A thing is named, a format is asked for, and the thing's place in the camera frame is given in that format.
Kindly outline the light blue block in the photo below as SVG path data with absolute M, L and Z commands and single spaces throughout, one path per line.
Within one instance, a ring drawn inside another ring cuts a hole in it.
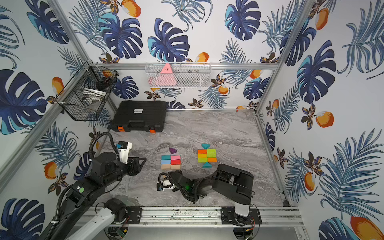
M 161 165 L 170 165 L 171 160 L 161 160 Z

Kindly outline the purple triangle block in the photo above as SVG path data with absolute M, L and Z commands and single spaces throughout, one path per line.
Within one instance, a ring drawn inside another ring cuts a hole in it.
M 169 148 L 171 154 L 176 154 L 178 151 L 174 148 Z

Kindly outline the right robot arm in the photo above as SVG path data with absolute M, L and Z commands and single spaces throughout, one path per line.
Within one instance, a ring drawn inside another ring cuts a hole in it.
M 194 204 L 216 192 L 234 202 L 233 207 L 222 207 L 222 223 L 244 227 L 261 223 L 260 216 L 253 217 L 251 213 L 251 200 L 255 194 L 253 183 L 254 175 L 250 172 L 219 164 L 216 171 L 201 179 L 188 179 L 180 170 L 160 173 L 157 191 L 179 191 L 186 200 Z

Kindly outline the small teal block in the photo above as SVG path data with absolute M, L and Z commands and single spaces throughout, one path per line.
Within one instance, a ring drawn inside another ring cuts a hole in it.
M 212 165 L 210 163 L 204 163 L 203 164 L 203 168 L 204 169 L 209 169 L 209 168 L 212 168 Z

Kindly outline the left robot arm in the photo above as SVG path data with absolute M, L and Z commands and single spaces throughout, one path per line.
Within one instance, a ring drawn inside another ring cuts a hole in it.
M 109 137 L 113 151 L 95 156 L 93 148 L 103 136 Z M 109 132 L 101 133 L 91 140 L 89 146 L 90 174 L 77 180 L 60 194 L 55 215 L 39 236 L 40 240 L 66 239 L 81 217 L 99 197 L 106 193 L 106 187 L 121 181 L 125 176 L 134 177 L 141 172 L 147 159 L 121 158 L 119 155 L 121 150 L 115 146 L 113 136 Z

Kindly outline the red block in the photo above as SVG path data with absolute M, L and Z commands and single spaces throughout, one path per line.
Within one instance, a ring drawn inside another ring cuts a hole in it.
M 171 160 L 171 165 L 181 165 L 181 160 Z

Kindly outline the pink block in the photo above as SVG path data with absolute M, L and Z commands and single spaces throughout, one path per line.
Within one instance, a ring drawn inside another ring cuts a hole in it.
M 180 155 L 171 156 L 171 160 L 180 160 L 180 159 L 181 159 Z

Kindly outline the natural wood block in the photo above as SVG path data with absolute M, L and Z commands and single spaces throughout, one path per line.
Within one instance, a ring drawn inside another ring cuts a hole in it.
M 166 165 L 161 165 L 162 170 L 170 170 L 171 169 L 171 164 L 166 164 Z
M 181 165 L 171 165 L 171 170 L 180 170 Z

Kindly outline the lime green block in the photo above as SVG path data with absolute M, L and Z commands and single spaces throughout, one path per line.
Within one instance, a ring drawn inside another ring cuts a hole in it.
M 207 153 L 208 158 L 216 158 L 217 154 L 216 153 Z
M 208 158 L 198 158 L 198 162 L 199 163 L 207 163 L 208 162 Z

